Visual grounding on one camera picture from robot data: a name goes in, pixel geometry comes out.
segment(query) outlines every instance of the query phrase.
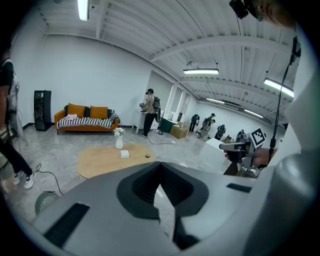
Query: cardboard box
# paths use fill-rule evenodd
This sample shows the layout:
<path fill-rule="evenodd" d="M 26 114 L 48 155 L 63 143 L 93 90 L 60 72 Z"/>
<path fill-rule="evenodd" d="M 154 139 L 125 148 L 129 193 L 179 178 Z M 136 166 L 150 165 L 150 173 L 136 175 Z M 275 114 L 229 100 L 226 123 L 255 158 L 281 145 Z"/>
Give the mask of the cardboard box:
<path fill-rule="evenodd" d="M 182 127 L 178 126 L 172 126 L 170 134 L 178 139 L 184 138 L 187 136 L 187 133 L 189 132 L 189 126 L 186 124 L 183 124 Z"/>

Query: white flower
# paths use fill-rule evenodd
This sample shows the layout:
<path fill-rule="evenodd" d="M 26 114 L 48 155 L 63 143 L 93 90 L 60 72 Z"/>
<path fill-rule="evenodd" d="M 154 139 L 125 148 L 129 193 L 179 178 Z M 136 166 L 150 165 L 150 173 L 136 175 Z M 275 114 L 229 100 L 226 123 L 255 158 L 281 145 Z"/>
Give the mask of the white flower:
<path fill-rule="evenodd" d="M 119 127 L 119 128 L 115 128 L 113 132 L 114 132 L 114 136 L 122 136 L 122 134 L 125 133 L 125 129 Z"/>

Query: small white box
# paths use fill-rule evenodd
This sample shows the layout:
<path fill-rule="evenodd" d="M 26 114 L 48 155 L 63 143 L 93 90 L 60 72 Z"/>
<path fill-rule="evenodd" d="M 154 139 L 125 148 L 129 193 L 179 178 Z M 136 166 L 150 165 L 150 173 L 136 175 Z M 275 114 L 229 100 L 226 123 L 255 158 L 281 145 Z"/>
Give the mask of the small white box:
<path fill-rule="evenodd" d="M 121 158 L 129 158 L 129 156 L 128 150 L 121 150 Z"/>

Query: white wall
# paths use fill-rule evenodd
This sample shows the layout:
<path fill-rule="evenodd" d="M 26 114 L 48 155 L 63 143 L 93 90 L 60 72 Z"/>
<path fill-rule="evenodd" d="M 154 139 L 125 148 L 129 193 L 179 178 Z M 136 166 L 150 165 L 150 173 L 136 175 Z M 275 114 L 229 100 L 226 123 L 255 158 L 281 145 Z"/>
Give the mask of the white wall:
<path fill-rule="evenodd" d="M 240 113 L 236 113 L 227 109 L 223 109 L 220 107 L 216 107 L 209 104 L 199 103 L 195 104 L 195 112 L 200 116 L 200 123 L 209 117 L 212 113 L 215 113 L 215 126 L 218 127 L 220 125 L 225 125 L 225 136 L 230 135 L 234 141 L 236 141 L 236 137 L 238 132 L 244 129 L 244 132 L 247 134 L 249 132 L 254 131 L 257 127 L 261 127 L 262 131 L 266 134 L 266 141 L 263 144 L 263 148 L 269 148 L 270 140 L 273 136 L 274 129 L 260 121 L 242 115 Z M 284 136 L 284 132 L 277 131 L 276 139 L 280 135 L 280 137 Z"/>
<path fill-rule="evenodd" d="M 153 89 L 154 96 L 160 99 L 161 109 L 165 110 L 172 89 L 172 84 L 172 82 L 152 71 L 145 91 Z"/>
<path fill-rule="evenodd" d="M 184 115 L 184 122 L 188 125 L 191 123 L 191 118 L 194 114 L 197 114 L 196 112 L 196 105 L 197 105 L 197 99 L 192 94 L 190 95 L 189 104 L 187 106 L 185 115 Z"/>
<path fill-rule="evenodd" d="M 52 91 L 52 122 L 55 113 L 72 103 L 108 107 L 120 116 L 122 125 L 131 125 L 152 70 L 174 82 L 130 52 L 86 38 L 43 37 L 34 26 L 23 28 L 12 49 L 12 60 L 21 84 L 23 125 L 34 122 L 34 90 Z"/>
<path fill-rule="evenodd" d="M 188 103 L 188 99 L 189 99 L 190 95 L 188 93 L 185 94 L 184 99 L 183 99 L 183 103 L 182 103 L 182 107 L 180 110 L 180 113 L 185 113 L 185 111 L 187 110 L 187 103 Z"/>
<path fill-rule="evenodd" d="M 180 99 L 181 99 L 182 92 L 183 92 L 183 90 L 180 89 L 179 87 L 176 89 L 176 92 L 175 92 L 175 95 L 174 95 L 174 100 L 173 100 L 173 103 L 172 103 L 170 111 L 172 111 L 172 112 L 176 112 L 177 111 L 177 108 L 178 108 L 178 105 L 179 105 L 179 102 L 180 102 Z"/>
<path fill-rule="evenodd" d="M 22 125 L 25 126 L 28 123 L 34 122 L 33 66 L 43 34 L 35 27 L 33 22 L 23 25 L 23 28 L 18 33 L 17 39 L 11 47 L 10 58 L 20 84 L 18 109 L 23 116 Z"/>

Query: round wooden table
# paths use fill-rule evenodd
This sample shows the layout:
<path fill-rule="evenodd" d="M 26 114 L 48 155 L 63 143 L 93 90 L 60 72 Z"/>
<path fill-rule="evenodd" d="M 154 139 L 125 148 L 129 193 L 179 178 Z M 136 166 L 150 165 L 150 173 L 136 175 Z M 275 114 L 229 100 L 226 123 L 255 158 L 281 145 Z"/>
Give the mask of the round wooden table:
<path fill-rule="evenodd" d="M 129 158 L 121 158 L 121 150 L 128 150 Z M 154 161 L 155 154 L 143 144 L 124 144 L 122 149 L 116 149 L 115 145 L 90 147 L 79 154 L 76 169 L 82 177 L 89 179 Z"/>

